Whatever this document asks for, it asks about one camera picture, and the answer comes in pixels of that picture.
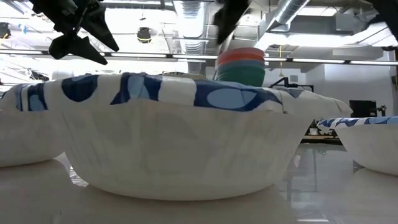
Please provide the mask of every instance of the colorful bowl stack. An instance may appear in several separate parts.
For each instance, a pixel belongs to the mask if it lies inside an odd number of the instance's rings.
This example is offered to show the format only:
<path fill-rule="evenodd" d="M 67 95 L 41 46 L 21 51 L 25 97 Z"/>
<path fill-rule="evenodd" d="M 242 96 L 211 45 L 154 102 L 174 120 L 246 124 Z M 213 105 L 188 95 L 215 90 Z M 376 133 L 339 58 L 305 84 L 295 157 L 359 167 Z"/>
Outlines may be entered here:
<path fill-rule="evenodd" d="M 265 71 L 264 52 L 254 47 L 229 50 L 218 56 L 217 80 L 262 86 Z"/>

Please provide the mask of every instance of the ventilation pipe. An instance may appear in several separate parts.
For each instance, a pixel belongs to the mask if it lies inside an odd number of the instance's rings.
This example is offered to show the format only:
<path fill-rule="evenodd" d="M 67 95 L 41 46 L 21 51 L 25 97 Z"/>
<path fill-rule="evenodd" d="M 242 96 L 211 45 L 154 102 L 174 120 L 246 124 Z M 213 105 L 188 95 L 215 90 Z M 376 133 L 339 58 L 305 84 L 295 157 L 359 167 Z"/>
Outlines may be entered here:
<path fill-rule="evenodd" d="M 292 22 L 309 2 L 310 0 L 280 0 L 266 31 Z"/>
<path fill-rule="evenodd" d="M 180 37 L 200 38 L 205 31 L 207 3 L 200 1 L 174 1 L 178 16 Z M 205 43 L 201 40 L 181 40 L 184 54 L 203 54 Z M 200 73 L 201 63 L 188 62 L 188 73 Z"/>

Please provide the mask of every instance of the reflective floor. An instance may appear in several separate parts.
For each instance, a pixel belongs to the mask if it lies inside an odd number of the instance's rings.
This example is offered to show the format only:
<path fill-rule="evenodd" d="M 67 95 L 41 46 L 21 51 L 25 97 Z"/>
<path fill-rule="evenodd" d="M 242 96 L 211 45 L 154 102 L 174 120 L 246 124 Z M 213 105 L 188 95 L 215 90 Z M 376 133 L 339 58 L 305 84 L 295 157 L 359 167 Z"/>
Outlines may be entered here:
<path fill-rule="evenodd" d="M 302 144 L 283 180 L 263 191 L 209 202 L 159 202 L 97 190 L 62 155 L 0 169 L 0 223 L 396 224 L 398 177 L 357 167 L 342 146 Z"/>

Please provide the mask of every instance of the air duct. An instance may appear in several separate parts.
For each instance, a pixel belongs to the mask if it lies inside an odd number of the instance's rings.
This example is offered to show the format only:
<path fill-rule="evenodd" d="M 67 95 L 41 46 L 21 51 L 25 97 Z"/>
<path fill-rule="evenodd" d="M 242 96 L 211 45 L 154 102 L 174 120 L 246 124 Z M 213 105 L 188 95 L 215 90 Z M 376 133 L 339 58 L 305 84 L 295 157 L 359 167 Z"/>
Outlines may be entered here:
<path fill-rule="evenodd" d="M 174 1 L 178 16 L 180 37 L 200 38 L 205 31 L 207 3 L 200 1 Z M 185 54 L 203 54 L 205 42 L 201 40 L 181 40 Z M 200 73 L 201 63 L 188 62 L 189 73 Z"/>
<path fill-rule="evenodd" d="M 280 0 L 274 11 L 274 17 L 269 23 L 266 31 L 292 22 L 294 17 L 304 8 L 310 0 Z"/>

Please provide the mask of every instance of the white paper bowl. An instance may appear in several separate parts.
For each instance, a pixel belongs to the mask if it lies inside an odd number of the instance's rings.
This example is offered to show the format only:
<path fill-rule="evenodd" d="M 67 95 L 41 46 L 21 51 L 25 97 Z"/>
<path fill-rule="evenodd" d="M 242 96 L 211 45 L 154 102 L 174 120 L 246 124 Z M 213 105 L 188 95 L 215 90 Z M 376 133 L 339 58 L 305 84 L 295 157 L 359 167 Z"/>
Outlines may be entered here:
<path fill-rule="evenodd" d="M 358 164 L 398 175 L 398 116 L 329 119 L 320 121 L 318 127 L 334 129 Z"/>
<path fill-rule="evenodd" d="M 65 124 L 61 135 L 73 143 L 66 154 L 81 178 L 159 200 L 226 198 L 270 186 L 314 118 L 351 112 L 302 90 L 143 73 L 68 78 L 39 89 L 22 89 L 17 103 L 29 113 L 23 105 L 37 95 L 58 116 L 54 122 Z"/>
<path fill-rule="evenodd" d="M 66 143 L 55 134 L 48 111 L 20 112 L 0 100 L 0 167 L 42 162 L 59 156 Z"/>

